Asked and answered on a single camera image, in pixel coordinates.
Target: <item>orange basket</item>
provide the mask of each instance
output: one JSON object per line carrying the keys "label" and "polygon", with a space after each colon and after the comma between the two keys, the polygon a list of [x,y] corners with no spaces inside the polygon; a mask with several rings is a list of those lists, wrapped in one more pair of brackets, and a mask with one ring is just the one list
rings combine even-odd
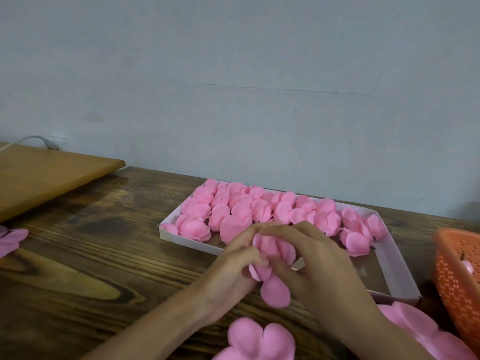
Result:
{"label": "orange basket", "polygon": [[[480,235],[453,228],[433,234],[437,244],[434,282],[461,339],[480,359]],[[475,272],[470,274],[460,257]]]}

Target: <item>wood grain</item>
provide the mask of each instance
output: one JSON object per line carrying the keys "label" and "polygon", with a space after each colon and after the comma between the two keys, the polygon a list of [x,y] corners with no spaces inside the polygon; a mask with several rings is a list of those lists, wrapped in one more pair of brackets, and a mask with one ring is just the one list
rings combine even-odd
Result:
{"label": "wood grain", "polygon": [[[204,181],[129,167],[8,222],[31,233],[20,250],[0,259],[0,359],[77,359],[198,278],[215,257],[160,242],[157,224]],[[404,255],[424,296],[421,308],[454,331],[430,281],[431,234],[444,226],[480,232],[480,226],[369,207]],[[285,326],[295,337],[297,359],[350,357],[296,300],[270,308],[255,289],[171,358],[211,359],[228,345],[228,326],[242,316]]]}
{"label": "wood grain", "polygon": [[118,159],[9,146],[0,152],[0,222],[124,166]]}

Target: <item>gray wall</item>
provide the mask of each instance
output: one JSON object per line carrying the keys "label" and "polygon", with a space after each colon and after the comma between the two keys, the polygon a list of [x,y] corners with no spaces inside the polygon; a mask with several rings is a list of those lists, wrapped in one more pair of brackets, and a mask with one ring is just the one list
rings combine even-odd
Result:
{"label": "gray wall", "polygon": [[480,0],[0,0],[0,140],[480,214]]}

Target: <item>white box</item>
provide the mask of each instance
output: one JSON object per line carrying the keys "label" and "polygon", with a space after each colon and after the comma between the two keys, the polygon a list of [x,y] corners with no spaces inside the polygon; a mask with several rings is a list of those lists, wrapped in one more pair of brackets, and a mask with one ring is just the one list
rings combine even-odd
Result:
{"label": "white box", "polygon": [[[273,193],[278,192],[272,189],[265,189],[265,191]],[[317,202],[321,201],[321,199],[315,197],[311,197],[311,199]],[[351,207],[355,211],[357,211],[357,213],[362,217],[368,217],[374,214],[381,219],[378,212],[374,210],[346,203],[335,203],[337,210],[339,211],[343,210],[346,207]],[[179,205],[165,218],[165,220],[163,220],[158,225],[160,239],[217,256],[222,253],[225,244],[223,244],[219,240],[218,235],[215,237],[212,236],[212,239],[207,242],[199,242],[184,238],[179,235],[174,235],[160,226],[161,224],[174,223],[176,218],[181,214],[181,207],[182,205]],[[405,260],[403,260],[399,248],[395,244],[395,241],[393,240],[393,237],[386,226],[385,236],[382,238],[381,241],[374,242],[373,247],[374,249],[371,249],[368,255],[351,258],[352,263],[354,264],[354,266],[356,266],[358,275],[363,280],[367,288],[378,286],[381,287],[381,282],[385,282],[386,287],[388,288],[388,293],[382,293],[387,292],[387,290],[369,289],[372,297],[377,303],[381,304],[391,304],[394,301],[399,301],[411,305],[416,305],[422,296],[419,289],[417,288],[417,285],[415,284],[415,281],[412,277],[412,274],[410,273],[410,270],[408,269],[407,264],[405,263]],[[381,278],[381,276],[379,275],[379,271],[375,270],[375,268],[373,268],[372,270],[366,268],[367,266],[369,268],[375,266],[375,263],[377,261],[377,265],[379,265],[381,269],[381,274],[383,278]],[[302,266],[303,259],[300,258],[293,264],[292,268],[300,269]]]}

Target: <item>cable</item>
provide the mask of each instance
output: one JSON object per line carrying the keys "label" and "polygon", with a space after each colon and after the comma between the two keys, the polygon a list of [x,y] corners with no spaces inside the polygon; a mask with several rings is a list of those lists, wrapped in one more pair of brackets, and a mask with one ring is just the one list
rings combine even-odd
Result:
{"label": "cable", "polygon": [[11,142],[10,144],[7,144],[5,146],[2,146],[0,148],[0,152],[7,149],[9,146],[12,146],[14,144],[19,144],[21,143],[22,141],[24,140],[27,140],[27,139],[30,139],[30,138],[39,138],[39,139],[42,139],[43,142],[45,143],[45,146],[50,149],[50,150],[60,150],[60,146],[52,141],[52,140],[49,140],[47,138],[44,138],[43,136],[39,136],[39,135],[30,135],[30,136],[25,136],[24,138],[21,138],[20,140],[17,140],[17,141],[14,141],[14,142]]}

